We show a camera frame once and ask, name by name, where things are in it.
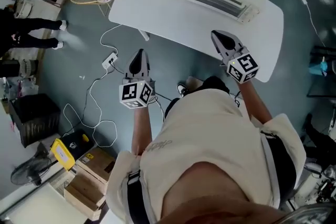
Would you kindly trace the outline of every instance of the person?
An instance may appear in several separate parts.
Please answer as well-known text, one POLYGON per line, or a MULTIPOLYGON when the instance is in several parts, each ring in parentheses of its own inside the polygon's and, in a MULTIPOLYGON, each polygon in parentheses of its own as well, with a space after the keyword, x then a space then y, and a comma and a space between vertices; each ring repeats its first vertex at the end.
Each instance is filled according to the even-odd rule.
POLYGON ((312 114, 306 116, 302 130, 309 136, 316 147, 305 146, 307 157, 316 159, 322 171, 329 165, 336 165, 336 142, 328 135, 317 131, 311 124, 312 114))
POLYGON ((280 177, 292 178, 292 190, 305 164, 305 150, 285 114, 272 118, 250 81, 238 86, 249 117, 256 118, 261 128, 242 116, 229 89, 217 77, 206 79, 193 92, 179 84, 182 98, 171 102, 154 140, 148 108, 134 110, 131 152, 118 154, 107 187, 107 204, 115 215, 126 223, 160 224, 263 224, 284 216, 277 210, 271 178, 278 173, 278 187, 280 177), (276 173, 268 169, 261 139, 266 135, 269 147, 279 138, 282 141, 280 158, 273 159, 280 160, 281 173, 278 168, 276 173), (137 165, 140 170, 135 178, 137 165), (141 176, 148 199, 130 189, 132 181, 141 181, 141 176), (134 210, 146 206, 146 200, 155 221, 135 220, 134 210))
POLYGON ((0 36, 2 37, 0 57, 12 48, 60 49, 64 45, 62 41, 58 41, 56 38, 39 39, 28 33, 41 28, 64 31, 67 28, 65 20, 15 19, 11 12, 3 9, 0 9, 0 18, 3 22, 0 29, 0 36))

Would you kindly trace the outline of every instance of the power strip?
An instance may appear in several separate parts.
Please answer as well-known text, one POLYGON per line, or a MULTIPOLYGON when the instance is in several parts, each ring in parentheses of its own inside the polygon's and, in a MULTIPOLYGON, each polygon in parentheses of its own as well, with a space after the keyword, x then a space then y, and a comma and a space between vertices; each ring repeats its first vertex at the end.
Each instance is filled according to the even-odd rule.
POLYGON ((111 53, 111 55, 105 59, 105 61, 101 64, 104 69, 109 69, 111 66, 109 62, 115 62, 117 60, 118 56, 115 52, 111 53))

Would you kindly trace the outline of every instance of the black pants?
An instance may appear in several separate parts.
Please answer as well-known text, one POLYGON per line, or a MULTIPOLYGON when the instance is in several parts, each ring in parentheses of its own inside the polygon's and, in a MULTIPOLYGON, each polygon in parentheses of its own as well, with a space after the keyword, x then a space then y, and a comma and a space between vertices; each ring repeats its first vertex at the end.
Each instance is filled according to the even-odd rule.
MULTIPOLYGON (((228 87, 225 85, 225 83, 218 77, 212 76, 210 78, 207 78, 204 82, 203 85, 198 87, 195 91, 193 92, 197 92, 197 91, 201 91, 201 90, 205 90, 205 89, 218 89, 218 90, 222 90, 225 91, 227 93, 230 93, 230 90, 228 89, 228 87)), ((170 109, 172 109, 172 107, 178 102, 180 98, 175 98, 174 100, 172 100, 172 102, 168 105, 166 112, 164 113, 164 117, 166 118, 170 109)))
POLYGON ((306 133, 316 147, 306 147, 309 158, 317 159, 316 163, 326 169, 329 165, 336 164, 336 142, 328 135, 321 134, 312 125, 307 124, 306 133))
POLYGON ((39 39, 32 37, 28 33, 33 30, 45 28, 51 30, 59 30, 62 21, 52 21, 44 19, 16 19, 15 20, 15 39, 13 48, 56 48, 58 40, 56 38, 39 39))

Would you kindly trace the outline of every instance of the table leg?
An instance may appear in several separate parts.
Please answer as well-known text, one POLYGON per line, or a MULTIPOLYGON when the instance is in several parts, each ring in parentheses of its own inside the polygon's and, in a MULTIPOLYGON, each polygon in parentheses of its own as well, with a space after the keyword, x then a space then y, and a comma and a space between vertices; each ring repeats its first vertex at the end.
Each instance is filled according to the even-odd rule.
POLYGON ((143 38, 146 41, 148 41, 149 40, 149 35, 145 31, 143 31, 143 30, 140 30, 140 29, 138 29, 138 30, 139 30, 140 34, 143 36, 143 38))

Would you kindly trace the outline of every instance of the black shoe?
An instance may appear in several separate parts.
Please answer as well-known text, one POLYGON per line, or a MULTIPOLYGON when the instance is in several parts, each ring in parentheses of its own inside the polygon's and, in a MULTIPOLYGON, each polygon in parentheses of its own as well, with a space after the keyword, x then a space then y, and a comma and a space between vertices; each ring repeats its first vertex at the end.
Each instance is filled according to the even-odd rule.
POLYGON ((179 83, 176 88, 181 97, 185 97, 189 93, 187 87, 182 83, 179 83))
POLYGON ((311 125, 311 119, 313 118, 313 115, 311 113, 308 113, 305 119, 305 123, 302 126, 302 131, 305 132, 307 127, 311 125))

